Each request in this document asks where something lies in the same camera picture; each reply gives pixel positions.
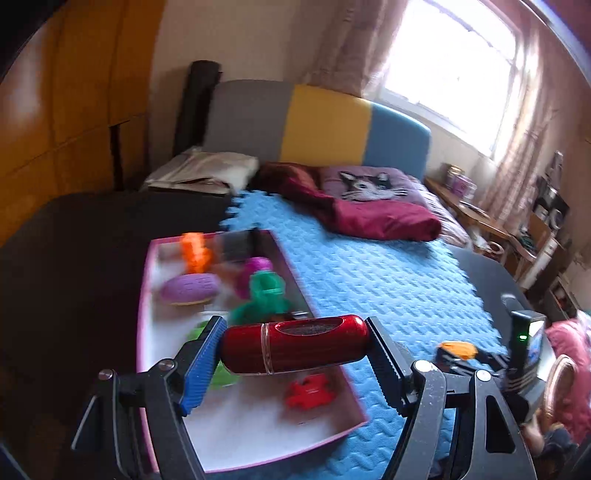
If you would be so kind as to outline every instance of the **red perfume atomizer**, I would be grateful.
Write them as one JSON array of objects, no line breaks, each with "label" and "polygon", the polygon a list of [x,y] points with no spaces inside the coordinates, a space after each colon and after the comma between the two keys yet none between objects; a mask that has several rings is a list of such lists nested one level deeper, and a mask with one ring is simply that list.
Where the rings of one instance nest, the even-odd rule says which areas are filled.
[{"label": "red perfume atomizer", "polygon": [[220,356],[238,375],[293,372],[361,360],[368,338],[357,315],[258,323],[226,330]]}]

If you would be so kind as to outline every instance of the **purple oval object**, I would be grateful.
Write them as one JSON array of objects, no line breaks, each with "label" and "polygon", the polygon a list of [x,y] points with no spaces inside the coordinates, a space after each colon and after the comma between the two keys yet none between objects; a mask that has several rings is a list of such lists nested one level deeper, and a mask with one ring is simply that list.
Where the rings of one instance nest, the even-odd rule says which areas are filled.
[{"label": "purple oval object", "polygon": [[214,298],[220,281],[213,273],[190,273],[168,280],[160,290],[160,297],[172,305],[192,305]]},{"label": "purple oval object", "polygon": [[244,300],[251,297],[250,279],[251,275],[262,270],[273,271],[273,264],[267,257],[252,257],[244,262],[244,268],[236,279],[236,293]]}]

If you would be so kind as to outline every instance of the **window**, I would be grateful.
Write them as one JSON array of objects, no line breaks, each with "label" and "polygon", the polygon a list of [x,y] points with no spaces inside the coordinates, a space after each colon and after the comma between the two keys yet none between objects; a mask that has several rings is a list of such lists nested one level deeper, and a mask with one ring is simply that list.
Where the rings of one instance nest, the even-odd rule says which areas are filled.
[{"label": "window", "polygon": [[516,57],[498,16],[478,0],[410,0],[390,55],[381,101],[491,153]]}]

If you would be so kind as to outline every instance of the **maroon blanket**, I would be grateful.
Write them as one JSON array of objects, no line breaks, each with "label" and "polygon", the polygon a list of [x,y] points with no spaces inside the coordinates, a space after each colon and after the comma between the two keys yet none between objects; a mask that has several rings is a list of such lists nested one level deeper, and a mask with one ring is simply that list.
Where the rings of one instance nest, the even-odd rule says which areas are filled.
[{"label": "maroon blanket", "polygon": [[303,205],[328,230],[374,240],[435,240],[441,223],[426,208],[397,200],[349,202],[316,187],[314,170],[289,163],[266,163],[252,179],[253,189],[279,193]]}]

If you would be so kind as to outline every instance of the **pink-edged box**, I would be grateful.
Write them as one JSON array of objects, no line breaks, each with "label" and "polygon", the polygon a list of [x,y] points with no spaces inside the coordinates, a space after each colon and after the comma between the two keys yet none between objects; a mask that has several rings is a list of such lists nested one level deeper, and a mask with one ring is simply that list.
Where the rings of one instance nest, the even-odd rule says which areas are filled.
[{"label": "pink-edged box", "polygon": [[[206,235],[208,246],[214,248],[216,235]],[[285,295],[294,310],[314,317],[273,234],[260,231],[260,239],[264,256],[285,280]],[[179,237],[153,240],[148,249],[139,300],[138,372],[174,357],[197,324],[214,314],[227,318],[228,312],[243,302],[224,282],[220,294],[209,304],[172,306],[161,301],[162,285],[185,273],[178,241]],[[184,419],[204,471],[224,472],[275,462],[343,438],[366,424],[365,410],[343,368],[321,371],[329,377],[337,397],[330,405],[308,411],[288,408],[284,396],[290,382],[310,372],[240,377],[235,385],[209,389],[203,403]],[[145,415],[144,433],[152,467],[157,471]]]}]

